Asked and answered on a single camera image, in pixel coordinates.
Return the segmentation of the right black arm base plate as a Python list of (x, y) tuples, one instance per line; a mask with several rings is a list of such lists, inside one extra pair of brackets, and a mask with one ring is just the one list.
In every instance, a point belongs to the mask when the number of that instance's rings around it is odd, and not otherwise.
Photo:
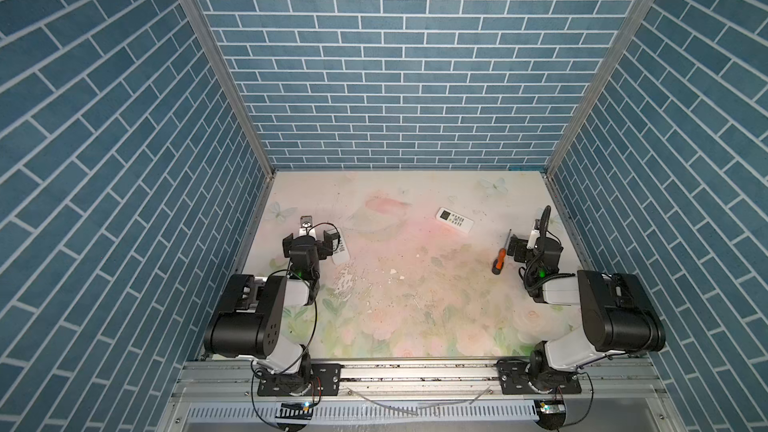
[(503, 395), (547, 395), (556, 392), (576, 395), (582, 392), (575, 372), (559, 371), (546, 363), (531, 364), (517, 358), (501, 359), (495, 364)]

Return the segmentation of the orange black screwdriver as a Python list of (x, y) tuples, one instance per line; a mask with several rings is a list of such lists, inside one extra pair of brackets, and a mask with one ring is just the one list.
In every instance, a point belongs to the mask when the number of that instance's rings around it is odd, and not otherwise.
[(494, 275), (500, 275), (504, 268), (511, 239), (512, 239), (512, 230), (509, 230), (502, 247), (499, 249), (495, 259), (492, 262), (491, 272)]

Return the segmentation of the white remote with display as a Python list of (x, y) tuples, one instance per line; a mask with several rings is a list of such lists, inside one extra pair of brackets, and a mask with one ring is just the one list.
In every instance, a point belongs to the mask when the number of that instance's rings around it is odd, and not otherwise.
[(469, 234), (474, 226), (474, 221), (450, 209), (441, 207), (435, 215), (438, 222), (464, 234)]

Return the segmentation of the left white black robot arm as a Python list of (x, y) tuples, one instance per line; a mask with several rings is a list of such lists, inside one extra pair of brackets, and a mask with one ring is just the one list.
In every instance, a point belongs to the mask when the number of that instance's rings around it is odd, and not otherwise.
[(265, 278), (235, 274), (228, 279), (204, 333), (206, 353), (250, 359), (270, 377), (309, 379), (309, 346), (283, 336), (281, 323), (287, 307), (317, 306), (320, 262), (340, 247), (337, 229), (321, 238), (314, 231), (310, 226), (283, 239), (285, 268)]

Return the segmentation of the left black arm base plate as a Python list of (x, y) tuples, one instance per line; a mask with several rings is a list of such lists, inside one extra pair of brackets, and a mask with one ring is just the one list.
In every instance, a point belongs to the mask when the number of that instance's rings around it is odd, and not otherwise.
[(259, 397), (337, 396), (341, 380), (340, 363), (306, 363), (295, 373), (258, 372), (255, 379)]

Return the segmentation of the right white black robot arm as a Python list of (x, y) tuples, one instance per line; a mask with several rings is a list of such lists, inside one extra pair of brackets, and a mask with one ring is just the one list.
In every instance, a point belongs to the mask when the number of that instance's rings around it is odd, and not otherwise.
[(551, 237), (510, 238), (507, 255), (522, 267), (524, 290), (538, 304), (576, 308), (580, 319), (568, 334), (543, 340), (529, 356), (528, 381), (549, 391), (603, 359), (660, 351), (664, 326), (643, 285), (632, 274), (592, 270), (562, 272), (563, 247)]

